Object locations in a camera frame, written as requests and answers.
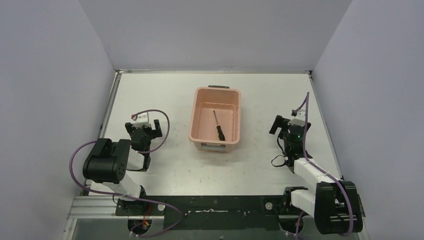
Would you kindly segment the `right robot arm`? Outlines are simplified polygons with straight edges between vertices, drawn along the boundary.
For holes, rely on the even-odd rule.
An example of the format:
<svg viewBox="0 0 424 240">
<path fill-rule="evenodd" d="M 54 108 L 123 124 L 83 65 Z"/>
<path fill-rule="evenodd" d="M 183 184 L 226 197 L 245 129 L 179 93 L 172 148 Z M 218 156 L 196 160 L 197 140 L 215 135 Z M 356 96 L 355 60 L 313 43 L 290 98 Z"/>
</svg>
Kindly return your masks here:
<svg viewBox="0 0 424 240">
<path fill-rule="evenodd" d="M 277 136 L 284 158 L 283 167 L 306 181 L 306 186 L 284 190 L 282 211 L 289 215 L 304 212 L 314 219 L 322 235 L 359 233 L 363 230 L 360 198 L 355 184 L 332 176 L 318 165 L 304 148 L 306 132 L 311 127 L 297 113 L 293 119 L 277 115 L 269 133 Z"/>
</svg>

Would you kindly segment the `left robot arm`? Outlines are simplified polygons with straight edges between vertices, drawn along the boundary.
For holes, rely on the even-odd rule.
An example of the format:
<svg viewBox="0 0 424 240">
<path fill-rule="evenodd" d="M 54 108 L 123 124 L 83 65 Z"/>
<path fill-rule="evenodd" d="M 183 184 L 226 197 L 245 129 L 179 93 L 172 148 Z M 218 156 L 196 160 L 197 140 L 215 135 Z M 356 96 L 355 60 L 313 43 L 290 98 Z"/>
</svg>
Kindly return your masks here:
<svg viewBox="0 0 424 240">
<path fill-rule="evenodd" d="M 135 120 L 125 123 L 129 139 L 112 141 L 99 138 L 83 164 L 83 176 L 118 194 L 118 213 L 133 216 L 146 214 L 151 204 L 146 191 L 128 172 L 146 172 L 151 163 L 151 143 L 163 136 L 159 120 Z"/>
</svg>

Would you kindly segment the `black yellow screwdriver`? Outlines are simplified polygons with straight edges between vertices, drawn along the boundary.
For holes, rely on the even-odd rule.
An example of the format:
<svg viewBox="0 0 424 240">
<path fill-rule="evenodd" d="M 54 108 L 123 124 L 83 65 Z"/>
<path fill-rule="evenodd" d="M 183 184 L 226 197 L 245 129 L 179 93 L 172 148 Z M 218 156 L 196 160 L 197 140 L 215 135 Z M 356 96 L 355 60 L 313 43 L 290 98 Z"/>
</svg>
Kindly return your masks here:
<svg viewBox="0 0 424 240">
<path fill-rule="evenodd" d="M 213 110 L 213 114 L 214 114 L 214 119 L 215 119 L 215 123 L 216 123 L 216 129 L 217 129 L 218 139 L 220 141 L 225 141 L 226 138 L 225 138 L 225 135 L 224 135 L 224 133 L 222 131 L 221 125 L 219 124 L 219 121 L 218 121 L 217 114 L 216 114 L 216 111 L 215 110 Z"/>
</svg>

